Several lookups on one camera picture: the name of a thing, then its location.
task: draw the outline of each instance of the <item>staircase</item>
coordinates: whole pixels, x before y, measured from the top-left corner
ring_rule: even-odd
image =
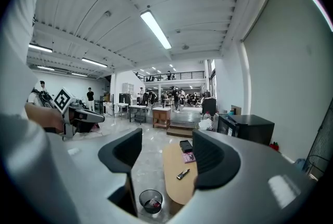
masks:
[[[194,124],[191,123],[171,123],[169,128],[166,130],[168,135],[192,138],[192,131],[194,129]]]

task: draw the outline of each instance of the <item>trash in bin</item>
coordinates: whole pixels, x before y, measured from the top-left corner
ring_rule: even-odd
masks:
[[[158,191],[145,190],[140,194],[139,201],[146,212],[156,214],[162,209],[163,196]]]

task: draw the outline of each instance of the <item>gray wall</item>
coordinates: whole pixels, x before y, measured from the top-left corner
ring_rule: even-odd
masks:
[[[283,154],[306,158],[333,95],[333,33],[311,0],[269,0],[244,44],[251,113],[275,122]]]

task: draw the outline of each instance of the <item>white pants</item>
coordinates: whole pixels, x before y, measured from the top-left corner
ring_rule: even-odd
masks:
[[[95,112],[95,101],[88,101],[89,110]]]

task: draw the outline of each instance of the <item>gray tile floor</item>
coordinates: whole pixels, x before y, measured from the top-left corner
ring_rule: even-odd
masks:
[[[170,136],[166,134],[165,129],[153,128],[151,124],[151,111],[150,108],[147,114],[147,123],[142,123],[142,125],[134,121],[130,123],[126,116],[123,116],[121,120],[118,115],[116,117],[106,115],[105,121],[100,123],[100,129],[94,129],[90,133],[77,133],[73,137],[73,140],[85,140],[113,134],[117,136],[119,131],[138,127],[142,128],[142,151],[132,169],[138,216],[148,223],[165,223],[172,215],[169,214],[170,199],[165,190],[162,151],[166,145],[170,143],[179,144],[181,140],[188,140],[188,138]],[[174,123],[184,123],[192,126],[200,121],[202,117],[200,111],[201,108],[181,107],[181,112],[172,112],[171,119]],[[151,215],[145,212],[139,203],[139,195],[147,189],[157,190],[163,195],[162,211],[158,214]]]

